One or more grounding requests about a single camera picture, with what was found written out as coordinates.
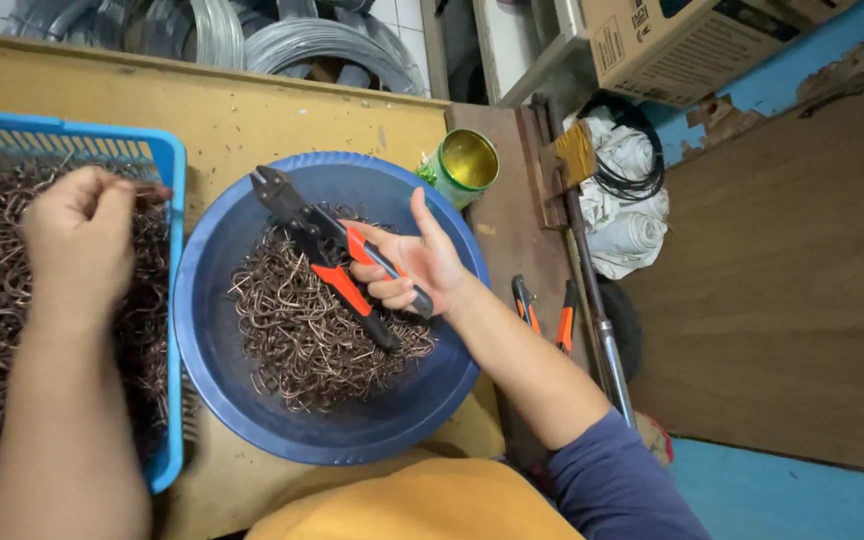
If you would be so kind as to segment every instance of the pile of copper hooks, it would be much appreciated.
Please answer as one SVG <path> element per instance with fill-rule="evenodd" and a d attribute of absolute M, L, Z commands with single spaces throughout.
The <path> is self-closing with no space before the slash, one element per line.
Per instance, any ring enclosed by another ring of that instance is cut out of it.
<path fill-rule="evenodd" d="M 358 218 L 344 206 L 332 212 Z M 325 251 L 349 269 L 352 258 L 345 249 L 326 242 Z M 232 273 L 228 292 L 235 294 L 243 354 L 257 363 L 252 386 L 260 394 L 278 393 L 290 411 L 328 412 L 347 400 L 364 401 L 390 387 L 406 362 L 427 357 L 434 348 L 427 321 L 390 311 L 366 294 L 402 341 L 401 349 L 379 349 L 309 269 L 282 227 L 266 227 Z"/>
<path fill-rule="evenodd" d="M 0 155 L 0 434 L 7 379 L 19 332 L 32 296 L 32 275 L 21 236 L 21 216 L 32 200 L 67 172 L 99 165 L 126 178 L 149 178 L 144 165 L 86 163 L 71 159 Z M 113 324 L 116 359 L 136 448 L 143 459 L 162 443 L 168 418 L 167 330 L 169 296 L 169 229 L 161 201 L 139 184 L 133 218 L 135 276 Z"/>

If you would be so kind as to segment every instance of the wire cutter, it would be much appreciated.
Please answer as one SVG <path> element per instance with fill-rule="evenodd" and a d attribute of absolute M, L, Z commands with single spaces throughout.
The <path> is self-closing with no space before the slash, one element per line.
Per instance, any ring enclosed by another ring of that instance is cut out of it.
<path fill-rule="evenodd" d="M 525 278 L 522 274 L 511 279 L 511 296 L 515 299 L 515 310 L 536 332 L 541 334 L 539 319 L 532 309 L 532 295 L 525 287 Z M 566 355 L 572 354 L 572 328 L 575 322 L 575 308 L 579 302 L 579 288 L 574 279 L 565 282 L 565 301 L 562 303 L 561 315 L 558 317 L 558 332 L 556 333 L 556 347 Z"/>
<path fill-rule="evenodd" d="M 378 317 L 359 287 L 349 274 L 336 262 L 329 260 L 323 251 L 322 242 L 335 240 L 348 250 L 352 258 L 361 264 L 378 264 L 386 271 L 386 280 L 394 280 L 405 274 L 378 251 L 375 244 L 365 239 L 361 232 L 347 228 L 326 213 L 317 204 L 307 202 L 292 179 L 279 169 L 259 165 L 249 178 L 252 190 L 259 202 L 271 211 L 275 222 L 284 227 L 295 246 L 309 258 L 312 271 L 326 282 L 344 306 L 362 324 L 368 335 L 384 349 L 397 349 L 402 343 L 389 327 Z M 412 302 L 416 313 L 424 318 L 432 316 L 432 298 L 418 287 Z"/>

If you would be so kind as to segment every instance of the yellow shirt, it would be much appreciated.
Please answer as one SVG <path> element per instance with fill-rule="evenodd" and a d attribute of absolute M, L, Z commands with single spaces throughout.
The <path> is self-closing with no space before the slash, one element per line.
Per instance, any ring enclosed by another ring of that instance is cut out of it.
<path fill-rule="evenodd" d="M 434 458 L 295 500 L 246 540 L 472 540 L 582 536 L 518 472 L 486 459 Z"/>

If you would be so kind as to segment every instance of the wooden workbench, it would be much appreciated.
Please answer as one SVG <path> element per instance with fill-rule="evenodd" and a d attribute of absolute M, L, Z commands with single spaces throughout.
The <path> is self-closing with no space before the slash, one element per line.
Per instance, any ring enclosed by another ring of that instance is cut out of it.
<path fill-rule="evenodd" d="M 147 56 L 0 37 L 0 112 L 157 128 L 188 154 L 186 233 L 258 164 L 316 150 L 370 154 L 413 168 L 446 133 L 447 103 L 201 67 Z M 431 437 L 468 456 L 504 446 L 487 379 Z M 211 538 L 250 527 L 312 467 L 279 459 L 208 411 L 191 462 L 159 503 L 164 536 Z"/>

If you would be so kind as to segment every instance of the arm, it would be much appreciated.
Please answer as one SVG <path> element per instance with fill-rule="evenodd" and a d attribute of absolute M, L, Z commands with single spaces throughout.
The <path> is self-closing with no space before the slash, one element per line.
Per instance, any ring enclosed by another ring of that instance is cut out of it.
<path fill-rule="evenodd" d="M 113 359 L 132 278 L 131 183 L 98 167 L 26 209 L 29 317 L 8 379 L 0 538 L 147 538 L 151 502 Z"/>
<path fill-rule="evenodd" d="M 559 511 L 586 538 L 708 538 L 642 438 L 591 377 L 522 322 L 463 268 L 449 237 L 415 190 L 421 238 L 346 222 L 410 276 L 385 280 L 378 266 L 352 265 L 368 293 L 408 309 L 418 284 L 546 448 Z"/>

